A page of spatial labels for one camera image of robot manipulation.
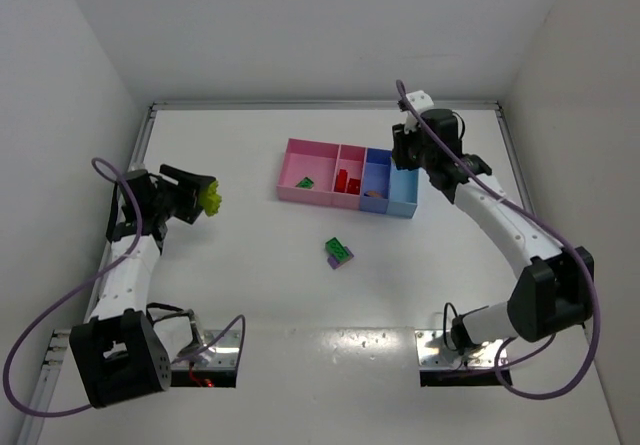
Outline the green lego brick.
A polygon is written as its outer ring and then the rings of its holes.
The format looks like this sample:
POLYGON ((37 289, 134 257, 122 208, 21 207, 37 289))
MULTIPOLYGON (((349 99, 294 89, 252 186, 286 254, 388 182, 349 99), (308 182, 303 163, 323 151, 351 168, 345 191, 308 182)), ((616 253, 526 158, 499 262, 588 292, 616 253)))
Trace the green lego brick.
POLYGON ((297 188, 301 188, 301 189, 312 189, 314 187, 314 185, 315 185, 315 183, 311 178, 304 177, 302 180, 300 180, 296 184, 296 187, 297 188))
POLYGON ((325 243, 325 250, 331 257, 335 258, 339 262, 342 262, 349 257, 349 252, 336 237, 329 239, 325 243))

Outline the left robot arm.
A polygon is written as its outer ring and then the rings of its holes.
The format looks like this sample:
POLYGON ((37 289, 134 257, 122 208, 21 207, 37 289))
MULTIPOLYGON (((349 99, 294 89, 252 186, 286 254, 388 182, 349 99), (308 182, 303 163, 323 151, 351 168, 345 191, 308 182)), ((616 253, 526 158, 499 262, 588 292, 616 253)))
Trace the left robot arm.
POLYGON ((107 226, 108 271, 86 323, 70 346, 92 407, 105 408, 167 390, 172 363, 204 344, 191 309, 151 303, 151 278, 161 258, 167 223, 192 225, 220 207, 213 176, 161 165, 117 179, 107 226))

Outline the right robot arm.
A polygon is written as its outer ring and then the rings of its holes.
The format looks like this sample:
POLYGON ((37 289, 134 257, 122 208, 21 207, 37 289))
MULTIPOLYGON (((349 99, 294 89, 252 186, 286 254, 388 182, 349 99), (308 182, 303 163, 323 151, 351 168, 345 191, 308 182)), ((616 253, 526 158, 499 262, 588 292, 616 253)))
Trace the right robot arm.
POLYGON ((489 237, 517 278, 507 301, 454 318, 449 332, 454 349, 462 353, 509 338, 533 343, 591 319, 591 254, 583 247, 569 254, 511 209, 489 165, 463 152, 459 129, 449 109, 426 110, 412 127, 392 128, 394 164, 401 170, 425 170, 430 184, 489 237))

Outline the red lego brick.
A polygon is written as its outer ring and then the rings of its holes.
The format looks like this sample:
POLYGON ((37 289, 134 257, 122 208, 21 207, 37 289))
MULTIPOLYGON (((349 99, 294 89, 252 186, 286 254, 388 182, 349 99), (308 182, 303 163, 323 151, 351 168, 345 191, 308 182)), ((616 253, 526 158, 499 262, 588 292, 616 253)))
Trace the red lego brick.
POLYGON ((346 192, 351 195, 359 195, 361 193, 361 180, 350 178, 347 183, 346 192))
POLYGON ((336 193, 346 193, 349 183, 349 172, 341 168, 336 175, 334 191, 336 193))

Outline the yellow-green lego plate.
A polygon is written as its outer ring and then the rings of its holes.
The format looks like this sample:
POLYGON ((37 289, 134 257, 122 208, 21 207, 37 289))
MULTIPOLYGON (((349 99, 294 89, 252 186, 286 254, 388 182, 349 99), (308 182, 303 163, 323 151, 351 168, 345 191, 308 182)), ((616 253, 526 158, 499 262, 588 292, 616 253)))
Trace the yellow-green lego plate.
POLYGON ((218 193, 218 185, 219 182, 213 180, 204 185, 199 192, 198 204, 207 217, 213 217, 219 212, 222 198, 218 193))

